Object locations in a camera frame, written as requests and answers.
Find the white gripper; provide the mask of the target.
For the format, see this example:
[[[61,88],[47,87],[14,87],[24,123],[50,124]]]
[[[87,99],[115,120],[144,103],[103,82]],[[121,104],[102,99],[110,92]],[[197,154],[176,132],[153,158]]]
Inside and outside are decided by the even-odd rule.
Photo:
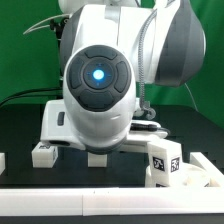
[[[131,131],[134,109],[135,103],[119,102],[108,111],[91,112],[76,103],[49,101],[42,120],[41,142],[80,150],[114,150],[123,142],[141,145],[167,136],[164,131]]]

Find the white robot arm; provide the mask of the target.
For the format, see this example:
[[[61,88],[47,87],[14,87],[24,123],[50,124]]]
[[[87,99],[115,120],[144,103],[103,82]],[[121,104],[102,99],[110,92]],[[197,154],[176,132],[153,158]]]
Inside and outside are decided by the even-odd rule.
[[[149,107],[138,85],[177,87],[201,68],[206,41],[189,0],[152,9],[87,4],[64,27],[63,97],[47,103],[40,140],[95,154],[138,151],[160,126],[140,121]]]

